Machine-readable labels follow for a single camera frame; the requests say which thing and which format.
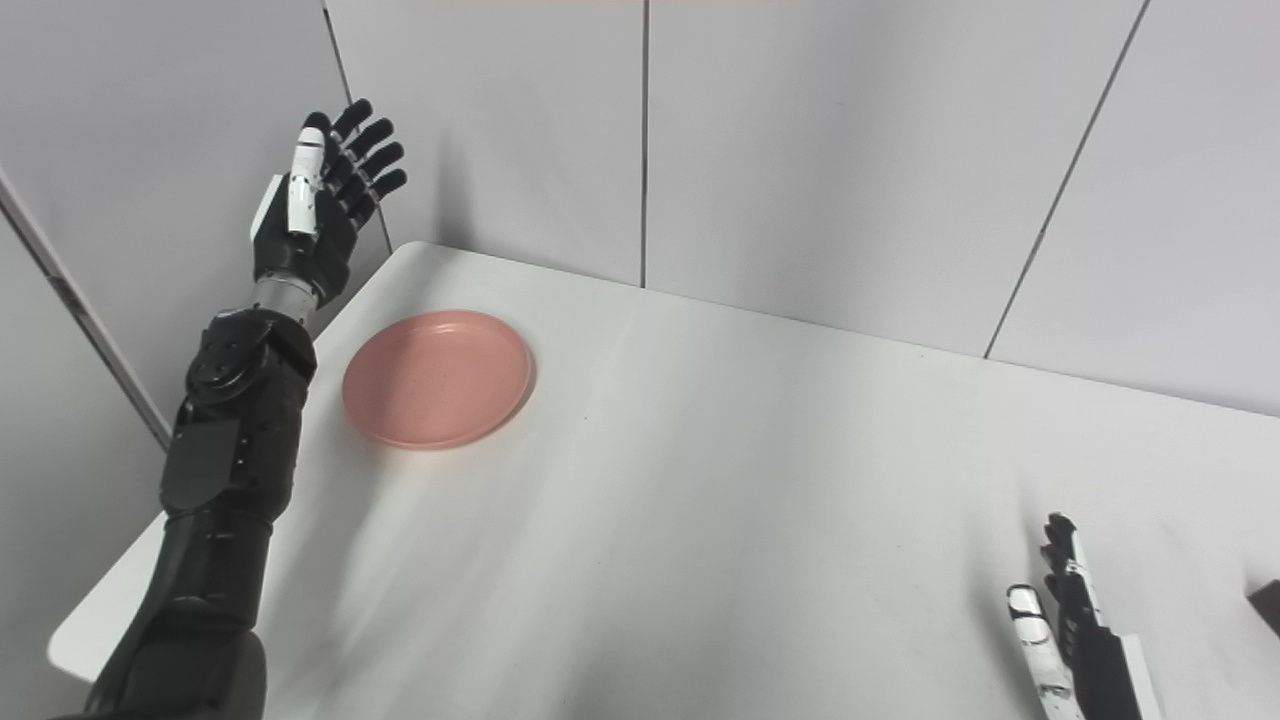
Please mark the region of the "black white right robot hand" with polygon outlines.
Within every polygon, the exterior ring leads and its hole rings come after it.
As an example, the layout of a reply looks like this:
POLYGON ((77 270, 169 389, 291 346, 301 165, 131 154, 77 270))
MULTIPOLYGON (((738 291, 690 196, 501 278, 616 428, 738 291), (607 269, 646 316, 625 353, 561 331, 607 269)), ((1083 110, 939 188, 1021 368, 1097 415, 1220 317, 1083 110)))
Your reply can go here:
POLYGON ((1006 609, 1041 710, 1047 719, 1161 719, 1164 711, 1135 634, 1105 620, 1075 523, 1051 512, 1039 555, 1057 607, 1052 623, 1039 592, 1006 591, 1006 609))

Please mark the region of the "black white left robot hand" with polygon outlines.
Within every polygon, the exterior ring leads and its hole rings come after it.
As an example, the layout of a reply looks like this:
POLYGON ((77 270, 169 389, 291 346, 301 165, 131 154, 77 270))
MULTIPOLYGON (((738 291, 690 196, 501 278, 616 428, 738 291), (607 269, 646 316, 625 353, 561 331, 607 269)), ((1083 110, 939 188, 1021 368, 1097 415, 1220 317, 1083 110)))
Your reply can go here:
POLYGON ((360 231, 408 182, 396 127, 361 97, 330 118, 311 113, 288 172, 271 178, 250 231, 256 283, 297 284, 320 309, 351 278, 360 231))

